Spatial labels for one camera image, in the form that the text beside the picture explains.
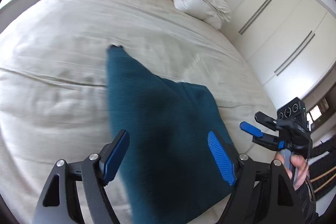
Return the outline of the dark teal knitted garment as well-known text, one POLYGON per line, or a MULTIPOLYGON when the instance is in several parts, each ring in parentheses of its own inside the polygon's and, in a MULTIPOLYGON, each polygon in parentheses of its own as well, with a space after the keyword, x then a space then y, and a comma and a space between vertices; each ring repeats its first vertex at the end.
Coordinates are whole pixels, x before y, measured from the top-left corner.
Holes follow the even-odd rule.
POLYGON ((232 140, 203 85, 154 75, 122 47, 107 51, 113 135, 130 145, 120 172, 134 223, 188 223, 231 193, 207 144, 216 130, 232 140))

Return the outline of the white folded duvet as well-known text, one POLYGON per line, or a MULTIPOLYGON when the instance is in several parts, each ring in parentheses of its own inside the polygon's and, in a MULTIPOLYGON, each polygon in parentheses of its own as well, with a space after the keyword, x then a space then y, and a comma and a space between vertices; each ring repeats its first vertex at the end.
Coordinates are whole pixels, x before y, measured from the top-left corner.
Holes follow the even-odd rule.
POLYGON ((232 12, 224 0, 173 0, 174 7, 193 16, 216 30, 223 22, 230 22, 232 12))

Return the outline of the dark jacket right sleeve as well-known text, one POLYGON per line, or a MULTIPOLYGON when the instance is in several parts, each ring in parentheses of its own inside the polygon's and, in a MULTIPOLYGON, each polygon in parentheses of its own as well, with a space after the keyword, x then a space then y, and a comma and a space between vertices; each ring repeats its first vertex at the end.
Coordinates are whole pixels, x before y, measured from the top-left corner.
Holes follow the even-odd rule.
POLYGON ((305 223, 317 223, 319 216, 316 212, 315 203, 310 200, 309 187, 307 186, 307 183, 303 182, 303 184, 295 191, 295 193, 297 194, 305 223))

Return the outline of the white low partition ledge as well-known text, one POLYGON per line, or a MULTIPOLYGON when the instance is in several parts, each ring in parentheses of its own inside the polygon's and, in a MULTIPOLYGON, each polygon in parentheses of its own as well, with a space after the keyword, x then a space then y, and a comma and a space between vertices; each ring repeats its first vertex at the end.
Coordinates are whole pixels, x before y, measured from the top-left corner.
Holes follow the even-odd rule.
POLYGON ((1 32, 38 1, 40 0, 1 0, 1 32))

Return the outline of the beige bed cover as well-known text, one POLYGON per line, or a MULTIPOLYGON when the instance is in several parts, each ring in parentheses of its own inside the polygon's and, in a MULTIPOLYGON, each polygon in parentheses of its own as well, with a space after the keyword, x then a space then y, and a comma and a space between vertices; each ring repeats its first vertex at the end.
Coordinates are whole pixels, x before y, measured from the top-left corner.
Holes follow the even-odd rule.
POLYGON ((1 33, 1 196, 18 222, 32 222, 57 160, 110 142, 111 44, 160 77, 208 87, 237 150, 272 160, 239 124, 276 109, 221 32, 172 0, 40 0, 1 33))

